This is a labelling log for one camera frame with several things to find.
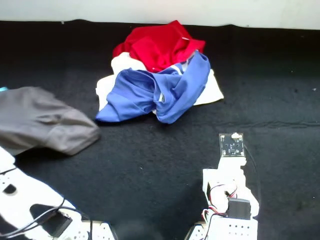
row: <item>black cable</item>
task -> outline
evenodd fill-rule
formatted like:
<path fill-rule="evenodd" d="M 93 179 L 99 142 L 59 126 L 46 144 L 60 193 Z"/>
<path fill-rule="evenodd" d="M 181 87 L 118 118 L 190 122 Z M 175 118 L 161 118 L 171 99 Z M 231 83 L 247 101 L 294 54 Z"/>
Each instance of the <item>black cable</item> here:
<path fill-rule="evenodd" d="M 72 207 L 68 207 L 68 206 L 63 206 L 65 202 L 65 198 L 63 198 L 63 201 L 62 203 L 59 205 L 59 206 L 56 206 L 56 207 L 52 207 L 50 208 L 49 210 L 43 212 L 42 214 L 40 214 L 39 216 L 37 216 L 33 221 L 31 221 L 30 223 L 28 223 L 26 226 L 20 228 L 20 229 L 17 229 L 17 230 L 14 230 L 12 232 L 8 232 L 8 233 L 5 233 L 5 234 L 0 234 L 0 238 L 3 237 L 3 238 L 13 238 L 13 237 L 16 237 L 18 235 L 21 235 L 21 234 L 24 234 L 25 232 L 27 231 L 30 231 L 42 224 L 44 224 L 46 221 L 48 221 L 53 214 L 55 214 L 57 211 L 59 211 L 60 209 L 66 209 L 66 210 L 70 210 L 70 211 L 74 211 L 74 212 L 77 212 L 79 213 L 82 217 L 85 217 L 87 218 L 87 220 L 90 221 L 90 231 L 89 231 L 89 240 L 92 240 L 92 230 L 93 230 L 93 221 L 89 218 L 88 215 L 86 215 L 85 213 L 83 213 L 82 211 L 80 210 L 77 210 L 75 208 L 72 208 Z M 32 224 L 34 224 L 37 220 L 39 220 L 40 218 L 44 217 L 45 215 L 48 215 L 50 214 L 50 216 L 48 216 L 45 220 L 41 221 L 41 223 L 37 223 L 36 225 L 30 227 Z"/>
<path fill-rule="evenodd" d="M 259 173 L 258 173 L 258 170 L 257 170 L 257 164 L 256 164 L 256 161 L 254 159 L 254 157 L 252 156 L 251 152 L 249 151 L 249 149 L 247 148 L 247 146 L 245 144 L 243 144 L 246 152 L 248 153 L 249 157 L 251 158 L 251 163 L 253 165 L 253 168 L 254 168 L 254 171 L 255 171 L 255 176 L 256 176 L 256 187 L 257 187 L 257 194 L 258 194 L 258 203 L 259 205 L 261 205 L 261 200 L 262 200 L 262 197 L 261 197 L 261 181 L 260 181 L 260 176 L 259 176 Z"/>
<path fill-rule="evenodd" d="M 52 214 L 49 217 L 47 217 L 44 221 L 42 221 L 41 223 L 37 223 L 36 225 L 34 225 L 32 227 L 30 227 L 30 226 L 32 224 L 34 224 L 35 222 L 37 222 L 37 220 L 41 219 L 42 217 L 44 217 L 47 214 L 50 214 L 51 212 L 55 212 L 56 213 L 59 210 L 59 208 L 62 207 L 62 205 L 64 203 L 65 203 L 65 198 L 63 198 L 63 201 L 59 206 L 52 207 L 49 210 L 43 212 L 42 214 L 37 216 L 33 221 L 28 223 L 26 226 L 24 226 L 22 228 L 19 228 L 19 229 L 16 229 L 16 230 L 14 230 L 12 232 L 8 232 L 8 233 L 5 233 L 5 234 L 0 234 L 0 237 L 11 238 L 14 235 L 19 235 L 20 233 L 25 233 L 27 231 L 30 231 L 30 230 L 38 227 L 39 225 L 41 225 L 41 224 L 45 223 L 47 220 L 49 220 L 52 217 Z"/>
<path fill-rule="evenodd" d="M 217 214 L 217 213 L 212 214 L 211 217 L 210 217 L 209 224 L 208 224 L 208 230 L 206 231 L 206 234 L 205 234 L 204 238 L 202 238 L 202 240 L 206 240 L 206 239 L 207 239 L 208 234 L 209 234 L 209 229 L 210 229 L 212 217 L 213 217 L 213 216 L 216 216 L 216 215 L 221 216 L 221 217 L 225 217 L 224 215 Z"/>

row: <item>gray cloth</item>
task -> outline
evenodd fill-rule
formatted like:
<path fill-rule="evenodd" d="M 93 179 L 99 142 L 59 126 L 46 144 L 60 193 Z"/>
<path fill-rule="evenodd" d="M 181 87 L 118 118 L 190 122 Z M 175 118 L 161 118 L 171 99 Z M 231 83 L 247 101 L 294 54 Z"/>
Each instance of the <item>gray cloth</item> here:
<path fill-rule="evenodd" d="M 0 92 L 0 146 L 12 155 L 34 147 L 74 155 L 99 135 L 85 114 L 39 87 Z"/>

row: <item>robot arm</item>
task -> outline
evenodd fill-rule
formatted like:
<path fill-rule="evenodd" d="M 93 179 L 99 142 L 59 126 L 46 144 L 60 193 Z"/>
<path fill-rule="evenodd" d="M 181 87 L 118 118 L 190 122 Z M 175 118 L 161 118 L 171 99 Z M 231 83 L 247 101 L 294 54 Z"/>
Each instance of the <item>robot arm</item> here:
<path fill-rule="evenodd" d="M 1 237 L 11 238 L 24 234 L 33 240 L 88 240 L 92 231 L 92 239 L 109 239 L 115 237 L 110 226 L 105 222 L 82 221 L 82 215 L 76 208 L 47 184 L 26 175 L 15 165 L 15 159 L 0 147 L 0 215 L 6 222 L 21 229 L 34 221 L 30 209 L 35 205 L 56 207 L 52 214 L 61 216 L 60 223 L 49 234 L 36 222 L 28 231 L 17 231 L 15 234 L 1 233 Z"/>
<path fill-rule="evenodd" d="M 186 240 L 257 240 L 259 203 L 246 187 L 241 166 L 247 161 L 243 135 L 220 134 L 220 162 L 217 169 L 203 169 L 202 191 L 208 209 Z"/>

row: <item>red cloth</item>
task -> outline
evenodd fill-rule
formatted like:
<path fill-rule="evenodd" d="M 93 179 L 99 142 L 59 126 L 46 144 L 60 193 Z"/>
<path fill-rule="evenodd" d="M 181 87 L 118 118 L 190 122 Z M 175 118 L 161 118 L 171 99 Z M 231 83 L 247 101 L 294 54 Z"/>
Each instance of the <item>red cloth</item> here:
<path fill-rule="evenodd" d="M 206 42 L 193 39 L 177 21 L 161 26 L 144 26 L 132 30 L 125 42 L 113 50 L 113 57 L 129 52 L 130 57 L 157 73 L 187 60 L 195 50 L 203 52 Z"/>

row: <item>floor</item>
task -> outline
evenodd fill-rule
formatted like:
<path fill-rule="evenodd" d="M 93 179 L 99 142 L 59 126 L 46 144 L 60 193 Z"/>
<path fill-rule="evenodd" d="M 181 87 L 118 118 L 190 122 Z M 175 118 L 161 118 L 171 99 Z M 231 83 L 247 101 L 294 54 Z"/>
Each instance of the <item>floor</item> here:
<path fill-rule="evenodd" d="M 0 87 L 40 86 L 94 118 L 96 82 L 112 73 L 113 48 L 136 26 L 0 22 Z M 17 166 L 111 222 L 120 240 L 182 240 L 206 207 L 202 169 L 218 165 L 218 134 L 237 131 L 261 178 L 258 240 L 319 239 L 320 31 L 186 28 L 206 40 L 224 100 L 171 125 L 152 114 L 104 124 L 76 156 L 37 149 Z M 252 166 L 244 171 L 256 194 Z"/>

